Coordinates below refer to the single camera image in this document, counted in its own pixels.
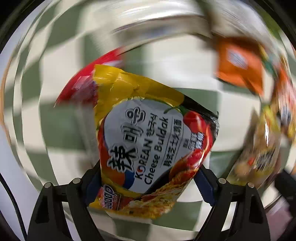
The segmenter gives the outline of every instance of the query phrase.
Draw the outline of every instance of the snack package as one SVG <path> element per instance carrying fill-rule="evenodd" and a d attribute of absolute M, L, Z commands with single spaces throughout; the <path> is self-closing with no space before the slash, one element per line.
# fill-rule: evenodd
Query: snack package
<path fill-rule="evenodd" d="M 252 182 L 259 188 L 273 172 L 280 148 L 280 127 L 274 112 L 265 107 L 252 140 L 232 167 L 227 181 L 235 185 Z"/>
<path fill-rule="evenodd" d="M 63 88 L 55 104 L 71 102 L 75 104 L 96 105 L 96 84 L 92 81 L 92 74 L 96 64 L 120 67 L 122 59 L 120 48 L 114 49 L 88 64 L 74 75 Z"/>
<path fill-rule="evenodd" d="M 278 80 L 275 83 L 271 107 L 281 119 L 282 131 L 287 135 L 291 142 L 295 143 L 296 91 L 287 74 L 287 69 L 283 64 L 279 69 Z"/>
<path fill-rule="evenodd" d="M 93 203 L 157 218 L 171 210 L 218 134 L 218 117 L 146 77 L 96 65 L 94 107 L 102 186 Z"/>
<path fill-rule="evenodd" d="M 243 38 L 218 38 L 216 76 L 230 84 L 263 94 L 263 66 L 257 43 Z"/>

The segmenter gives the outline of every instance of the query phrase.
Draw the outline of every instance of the cheese buldak package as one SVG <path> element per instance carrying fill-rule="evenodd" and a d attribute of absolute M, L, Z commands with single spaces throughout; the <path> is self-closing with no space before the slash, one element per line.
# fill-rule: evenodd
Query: cheese buldak package
<path fill-rule="evenodd" d="M 91 207 L 157 218 L 198 171 L 218 117 L 152 79 L 96 65 L 94 107 L 102 186 Z"/>
<path fill-rule="evenodd" d="M 235 185 L 252 182 L 259 188 L 274 171 L 279 155 L 280 136 L 276 115 L 269 106 L 264 107 L 254 137 L 244 147 L 227 181 Z"/>
<path fill-rule="evenodd" d="M 287 135 L 292 143 L 295 143 L 296 90 L 287 72 L 287 68 L 284 64 L 281 64 L 278 79 L 275 83 L 271 107 L 281 119 L 282 132 Z"/>

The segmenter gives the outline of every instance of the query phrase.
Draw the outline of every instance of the blue gripper pad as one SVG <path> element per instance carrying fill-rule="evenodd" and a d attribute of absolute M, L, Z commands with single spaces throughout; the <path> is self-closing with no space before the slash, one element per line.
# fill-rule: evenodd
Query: blue gripper pad
<path fill-rule="evenodd" d="M 84 202 L 88 206 L 90 203 L 94 202 L 98 192 L 102 186 L 101 173 L 98 172 L 94 175 L 91 182 L 87 186 L 86 195 L 84 197 Z"/>
<path fill-rule="evenodd" d="M 212 207 L 215 205 L 215 193 L 214 188 L 208 181 L 204 172 L 200 169 L 194 176 L 194 181 L 198 187 L 200 194 L 205 202 L 209 203 Z"/>

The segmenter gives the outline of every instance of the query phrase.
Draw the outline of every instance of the green and white checkered floor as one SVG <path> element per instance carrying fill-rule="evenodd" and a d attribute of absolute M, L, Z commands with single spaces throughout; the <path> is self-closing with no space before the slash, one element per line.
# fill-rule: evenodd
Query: green and white checkered floor
<path fill-rule="evenodd" d="M 118 47 L 106 32 L 100 12 L 109 2 L 54 0 L 35 19 L 17 46 L 5 84 L 4 120 L 11 148 L 36 189 L 44 183 L 67 184 L 92 167 L 75 106 L 53 107 L 68 80 L 88 63 Z M 279 45 L 296 76 L 290 42 L 279 32 Z M 213 112 L 219 112 L 220 131 L 205 166 L 217 177 L 227 176 L 239 154 L 253 113 L 261 100 L 248 90 L 214 78 L 217 55 L 210 40 L 179 35 L 154 41 L 123 54 L 124 70 L 176 88 Z M 264 72 L 265 98 L 270 99 L 273 80 Z M 282 167 L 291 169 L 296 148 L 283 141 Z M 264 205 L 277 192 L 271 185 L 262 195 Z M 64 207 L 67 217 L 71 214 Z M 224 225 L 231 223 L 231 205 Z M 179 197 L 172 211 L 156 220 L 119 217 L 90 210 L 97 227 L 116 237 L 146 240 L 190 240 L 203 225 L 210 206 L 203 202 L 194 182 Z"/>

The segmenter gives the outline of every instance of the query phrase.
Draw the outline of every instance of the metal screw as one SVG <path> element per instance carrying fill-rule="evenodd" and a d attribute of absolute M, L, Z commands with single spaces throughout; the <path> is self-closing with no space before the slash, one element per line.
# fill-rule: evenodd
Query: metal screw
<path fill-rule="evenodd" d="M 255 185 L 254 185 L 253 183 L 248 183 L 248 186 L 249 186 L 250 188 L 254 188 L 254 187 L 255 187 Z"/>
<path fill-rule="evenodd" d="M 75 184 L 77 184 L 77 183 L 80 183 L 80 180 L 81 179 L 77 177 L 77 178 L 74 178 L 72 182 L 75 183 Z"/>
<path fill-rule="evenodd" d="M 51 183 L 45 183 L 45 184 L 44 184 L 44 187 L 45 187 L 45 188 L 49 188 L 51 185 L 52 185 Z"/>
<path fill-rule="evenodd" d="M 221 184 L 225 184 L 226 183 L 226 180 L 224 178 L 219 178 L 218 180 Z"/>

